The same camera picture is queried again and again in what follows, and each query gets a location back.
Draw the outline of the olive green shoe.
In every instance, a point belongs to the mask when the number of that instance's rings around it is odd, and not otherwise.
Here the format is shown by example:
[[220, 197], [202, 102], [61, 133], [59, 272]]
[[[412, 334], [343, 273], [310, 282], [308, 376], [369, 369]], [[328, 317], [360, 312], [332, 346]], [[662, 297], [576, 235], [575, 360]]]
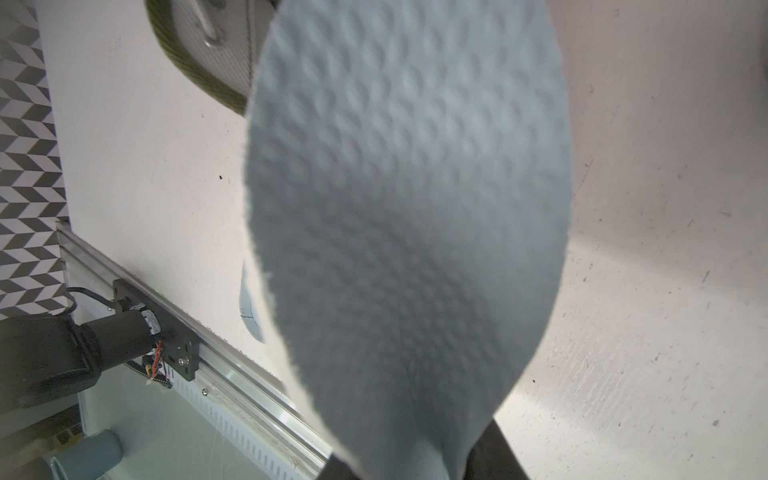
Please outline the olive green shoe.
[[145, 0], [152, 32], [172, 64], [243, 116], [278, 1]]

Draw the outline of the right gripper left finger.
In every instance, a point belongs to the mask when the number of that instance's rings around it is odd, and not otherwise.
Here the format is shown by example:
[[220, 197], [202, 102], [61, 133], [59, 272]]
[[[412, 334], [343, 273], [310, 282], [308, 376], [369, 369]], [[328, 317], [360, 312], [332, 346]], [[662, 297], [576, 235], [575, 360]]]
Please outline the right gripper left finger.
[[331, 455], [316, 480], [358, 480], [358, 477], [345, 462]]

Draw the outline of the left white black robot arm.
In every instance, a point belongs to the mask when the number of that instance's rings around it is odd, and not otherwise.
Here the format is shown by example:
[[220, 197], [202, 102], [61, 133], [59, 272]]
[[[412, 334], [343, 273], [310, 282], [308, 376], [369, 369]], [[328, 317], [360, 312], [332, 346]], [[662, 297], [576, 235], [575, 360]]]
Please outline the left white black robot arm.
[[71, 316], [1, 321], [1, 412], [26, 409], [94, 386], [103, 371], [153, 349], [155, 335], [137, 311], [82, 325]]

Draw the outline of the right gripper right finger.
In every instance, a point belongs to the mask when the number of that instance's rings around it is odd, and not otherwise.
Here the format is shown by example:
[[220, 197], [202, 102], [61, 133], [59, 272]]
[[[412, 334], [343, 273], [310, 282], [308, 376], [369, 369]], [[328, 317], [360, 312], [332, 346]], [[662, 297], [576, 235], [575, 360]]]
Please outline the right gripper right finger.
[[464, 479], [529, 479], [495, 420], [490, 422], [470, 452]]

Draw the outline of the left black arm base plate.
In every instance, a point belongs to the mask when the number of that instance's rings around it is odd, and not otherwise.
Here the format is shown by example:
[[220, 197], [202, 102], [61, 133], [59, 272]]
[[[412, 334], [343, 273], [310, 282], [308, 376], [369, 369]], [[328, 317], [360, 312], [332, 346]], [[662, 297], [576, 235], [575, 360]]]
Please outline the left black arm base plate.
[[114, 280], [113, 290], [120, 311], [138, 311], [149, 325], [151, 349], [141, 355], [139, 371], [166, 388], [172, 373], [193, 381], [200, 366], [199, 335], [159, 297], [128, 279]]

